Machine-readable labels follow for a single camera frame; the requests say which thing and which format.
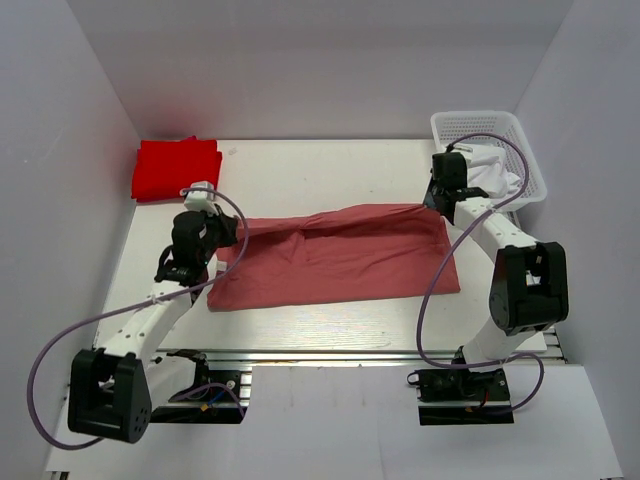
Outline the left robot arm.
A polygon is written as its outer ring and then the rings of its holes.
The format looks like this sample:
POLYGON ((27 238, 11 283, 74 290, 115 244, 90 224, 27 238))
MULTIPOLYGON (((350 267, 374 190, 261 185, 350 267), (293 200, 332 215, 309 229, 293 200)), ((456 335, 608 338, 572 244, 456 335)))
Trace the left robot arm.
POLYGON ((160 255, 149 305, 135 308, 112 337, 72 361, 70 431, 135 443, 153 411, 173 395, 199 399, 209 392, 211 374, 197 361, 178 354, 160 357, 157 349, 213 278, 217 250, 237 244, 238 224, 218 205, 174 218, 172 242, 160 255))

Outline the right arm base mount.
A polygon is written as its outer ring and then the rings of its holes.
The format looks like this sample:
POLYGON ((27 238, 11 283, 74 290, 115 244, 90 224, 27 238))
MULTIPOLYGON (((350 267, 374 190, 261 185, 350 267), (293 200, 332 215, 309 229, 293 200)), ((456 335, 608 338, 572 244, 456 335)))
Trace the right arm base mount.
POLYGON ((408 374, 406 380, 417 392, 421 426, 514 423, 503 369, 491 372, 422 369, 408 374))

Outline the pink t-shirt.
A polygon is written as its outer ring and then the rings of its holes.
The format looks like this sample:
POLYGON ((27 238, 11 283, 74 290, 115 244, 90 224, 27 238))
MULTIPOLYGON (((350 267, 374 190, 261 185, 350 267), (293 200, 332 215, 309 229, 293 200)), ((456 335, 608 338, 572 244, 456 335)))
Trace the pink t-shirt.
MULTIPOLYGON (((219 260, 232 272, 214 284, 212 311, 423 295, 450 249, 444 220, 419 204, 362 204, 306 217, 251 218, 219 260)), ((454 261, 435 294, 455 294, 454 261)))

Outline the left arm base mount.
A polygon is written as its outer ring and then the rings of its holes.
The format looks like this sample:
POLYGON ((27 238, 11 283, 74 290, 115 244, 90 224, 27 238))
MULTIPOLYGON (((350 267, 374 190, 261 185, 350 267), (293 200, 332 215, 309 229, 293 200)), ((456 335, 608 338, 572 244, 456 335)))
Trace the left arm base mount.
POLYGON ((155 424, 240 424, 248 410, 250 372, 197 350, 155 355, 147 370, 155 424))

